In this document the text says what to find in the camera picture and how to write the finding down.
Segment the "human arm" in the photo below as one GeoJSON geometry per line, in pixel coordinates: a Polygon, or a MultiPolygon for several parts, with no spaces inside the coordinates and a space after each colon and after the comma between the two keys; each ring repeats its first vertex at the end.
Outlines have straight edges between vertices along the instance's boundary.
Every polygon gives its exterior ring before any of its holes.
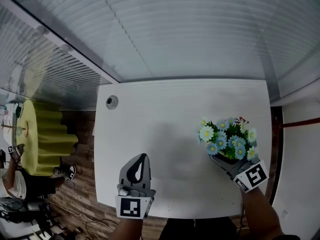
{"type": "Polygon", "coordinates": [[[2,178],[3,185],[7,191],[14,187],[16,177],[16,162],[20,162],[21,156],[24,153],[24,146],[24,144],[20,144],[16,147],[20,155],[18,155],[17,151],[14,149],[10,158],[9,168],[5,174],[5,177],[2,178]]]}
{"type": "Polygon", "coordinates": [[[250,232],[259,240],[272,240],[284,235],[276,211],[261,190],[256,187],[248,193],[241,191],[250,232]]]}
{"type": "Polygon", "coordinates": [[[143,220],[123,218],[110,236],[110,240],[139,240],[143,220]]]}
{"type": "Polygon", "coordinates": [[[9,168],[6,171],[5,177],[2,178],[3,185],[7,191],[14,187],[15,176],[16,176],[16,164],[15,164],[15,161],[11,158],[9,163],[9,168]]]}

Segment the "hand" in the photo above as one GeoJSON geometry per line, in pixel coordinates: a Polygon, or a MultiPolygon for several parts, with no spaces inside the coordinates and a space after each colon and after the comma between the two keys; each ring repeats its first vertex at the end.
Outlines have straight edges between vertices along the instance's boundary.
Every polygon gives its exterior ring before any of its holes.
{"type": "Polygon", "coordinates": [[[21,157],[25,151],[24,146],[25,146],[25,144],[19,144],[18,146],[16,146],[16,148],[13,149],[13,154],[11,155],[11,157],[17,163],[20,162],[21,157]]]}

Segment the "sneaker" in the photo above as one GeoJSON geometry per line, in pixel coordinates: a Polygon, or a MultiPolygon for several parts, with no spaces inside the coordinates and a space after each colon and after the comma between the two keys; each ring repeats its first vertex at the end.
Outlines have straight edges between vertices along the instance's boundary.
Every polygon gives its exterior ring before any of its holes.
{"type": "Polygon", "coordinates": [[[62,175],[64,172],[60,167],[54,167],[53,168],[53,176],[60,176],[62,175]]]}
{"type": "Polygon", "coordinates": [[[67,177],[67,180],[68,181],[72,181],[76,175],[76,172],[77,172],[77,168],[76,166],[73,164],[69,167],[69,170],[66,171],[64,174],[65,176],[67,177]]]}

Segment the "yellow table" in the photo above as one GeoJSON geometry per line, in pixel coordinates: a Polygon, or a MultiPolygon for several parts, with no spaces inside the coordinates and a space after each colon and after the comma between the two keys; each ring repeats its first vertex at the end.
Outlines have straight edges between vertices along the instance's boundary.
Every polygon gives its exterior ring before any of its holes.
{"type": "Polygon", "coordinates": [[[69,156],[78,142],[61,125],[62,113],[56,105],[26,100],[17,127],[25,130],[16,135],[16,143],[24,144],[23,168],[35,176],[51,176],[53,167],[60,165],[60,156],[69,156]]]}

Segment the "blue flower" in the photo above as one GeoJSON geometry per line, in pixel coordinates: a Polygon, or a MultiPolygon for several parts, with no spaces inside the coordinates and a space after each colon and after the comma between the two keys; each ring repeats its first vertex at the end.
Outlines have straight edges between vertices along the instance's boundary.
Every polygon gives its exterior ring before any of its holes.
{"type": "Polygon", "coordinates": [[[214,136],[214,129],[211,126],[203,126],[200,129],[200,139],[204,142],[208,142],[211,140],[211,138],[214,136]]]}
{"type": "Polygon", "coordinates": [[[220,120],[216,123],[216,127],[220,130],[220,131],[225,131],[226,129],[228,129],[229,127],[229,123],[226,120],[220,120]]]}
{"type": "Polygon", "coordinates": [[[238,137],[235,139],[235,144],[234,144],[235,147],[240,147],[244,145],[246,145],[246,141],[243,138],[238,137]]]}
{"type": "Polygon", "coordinates": [[[229,123],[229,125],[234,125],[236,122],[236,120],[233,117],[229,117],[226,121],[229,123]]]}
{"type": "Polygon", "coordinates": [[[215,156],[218,153],[217,145],[215,143],[208,143],[206,146],[206,152],[211,156],[215,156]]]}
{"type": "Polygon", "coordinates": [[[246,155],[246,148],[245,146],[237,146],[235,147],[235,157],[238,158],[239,160],[242,160],[246,155]]]}
{"type": "Polygon", "coordinates": [[[233,135],[230,139],[229,139],[229,141],[228,141],[228,146],[229,146],[229,148],[234,148],[235,147],[235,145],[236,145],[236,139],[238,138],[238,136],[236,136],[236,135],[233,135]]]}
{"type": "Polygon", "coordinates": [[[218,131],[218,138],[227,139],[227,134],[224,131],[218,131]]]}
{"type": "Polygon", "coordinates": [[[223,137],[218,137],[215,140],[215,144],[218,147],[218,150],[224,150],[227,146],[227,139],[223,137]]]}

